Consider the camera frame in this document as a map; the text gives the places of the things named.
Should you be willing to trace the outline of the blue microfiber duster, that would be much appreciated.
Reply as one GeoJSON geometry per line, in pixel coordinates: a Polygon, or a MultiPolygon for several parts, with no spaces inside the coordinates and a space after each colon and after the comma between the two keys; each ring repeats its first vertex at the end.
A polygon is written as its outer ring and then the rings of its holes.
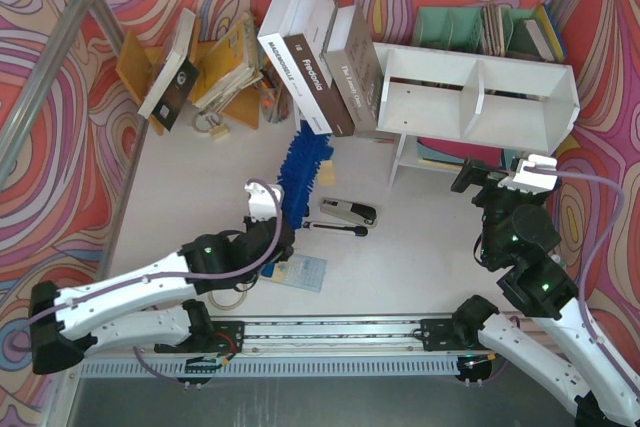
{"type": "Polygon", "coordinates": [[[302,226],[320,164],[330,160],[333,148],[329,134],[316,135],[306,121],[291,141],[278,175],[284,191],[281,203],[284,218],[293,230],[302,226]]]}

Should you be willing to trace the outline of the white black stapler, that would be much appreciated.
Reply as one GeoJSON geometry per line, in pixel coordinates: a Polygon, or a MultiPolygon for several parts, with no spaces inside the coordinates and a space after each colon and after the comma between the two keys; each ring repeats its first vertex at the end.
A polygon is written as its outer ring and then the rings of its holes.
{"type": "Polygon", "coordinates": [[[351,224],[367,228],[377,225],[377,210],[367,204],[323,197],[319,207],[322,213],[351,224]]]}

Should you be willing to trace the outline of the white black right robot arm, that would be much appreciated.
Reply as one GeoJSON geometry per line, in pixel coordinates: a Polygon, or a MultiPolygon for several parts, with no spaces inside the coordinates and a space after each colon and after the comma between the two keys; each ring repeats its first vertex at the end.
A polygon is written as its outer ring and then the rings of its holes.
{"type": "Polygon", "coordinates": [[[531,154],[510,171],[467,158],[451,185],[462,193],[479,186],[473,205],[482,209],[474,260],[490,272],[509,303],[541,327],[560,348],[554,354],[528,337],[488,300],[474,295],[453,315],[468,346],[481,344],[503,356],[551,393],[578,426],[636,426],[639,375],[601,330],[586,305],[584,289],[593,254],[573,280],[551,256],[561,236],[544,208],[563,180],[551,157],[531,154]]]}

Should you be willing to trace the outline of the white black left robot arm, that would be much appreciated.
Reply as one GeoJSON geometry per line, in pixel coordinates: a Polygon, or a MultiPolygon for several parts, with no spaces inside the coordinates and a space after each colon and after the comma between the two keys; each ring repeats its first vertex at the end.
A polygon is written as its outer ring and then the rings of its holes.
{"type": "Polygon", "coordinates": [[[148,344],[158,353],[220,351],[224,334],[199,296],[247,284],[293,252],[287,222],[247,219],[245,226],[203,234],[149,266],[94,284],[38,283],[29,307],[33,372],[58,373],[101,351],[148,344]]]}

